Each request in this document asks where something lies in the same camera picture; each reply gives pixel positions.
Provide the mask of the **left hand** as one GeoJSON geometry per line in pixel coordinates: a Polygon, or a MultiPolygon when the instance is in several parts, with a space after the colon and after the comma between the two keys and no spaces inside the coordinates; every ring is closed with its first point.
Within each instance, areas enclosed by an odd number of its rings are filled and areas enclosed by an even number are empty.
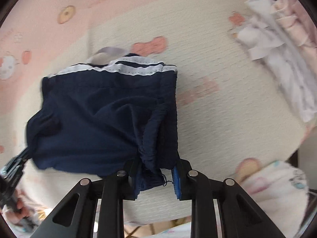
{"type": "Polygon", "coordinates": [[[15,196],[17,198],[17,209],[18,212],[15,212],[14,210],[4,207],[1,209],[1,214],[7,221],[7,223],[15,225],[15,226],[20,226],[20,221],[24,217],[32,217],[33,212],[30,211],[28,207],[25,206],[23,200],[20,197],[20,191],[16,190],[15,191],[15,196]]]}

